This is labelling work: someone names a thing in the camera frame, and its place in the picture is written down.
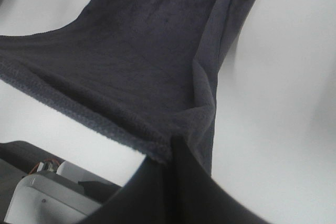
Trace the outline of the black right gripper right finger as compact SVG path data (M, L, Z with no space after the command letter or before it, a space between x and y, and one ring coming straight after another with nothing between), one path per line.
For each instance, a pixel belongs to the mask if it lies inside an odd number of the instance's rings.
M226 193L196 160L182 137L171 139L177 223L268 223Z

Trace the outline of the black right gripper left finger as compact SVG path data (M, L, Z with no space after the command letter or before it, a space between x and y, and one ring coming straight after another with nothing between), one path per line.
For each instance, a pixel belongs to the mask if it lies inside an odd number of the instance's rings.
M172 223L171 171L146 158L125 186L86 223Z

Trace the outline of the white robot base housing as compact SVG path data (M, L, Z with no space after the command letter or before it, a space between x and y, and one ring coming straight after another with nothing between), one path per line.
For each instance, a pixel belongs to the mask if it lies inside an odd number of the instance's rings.
M27 142L1 144L1 223L77 223L118 189Z

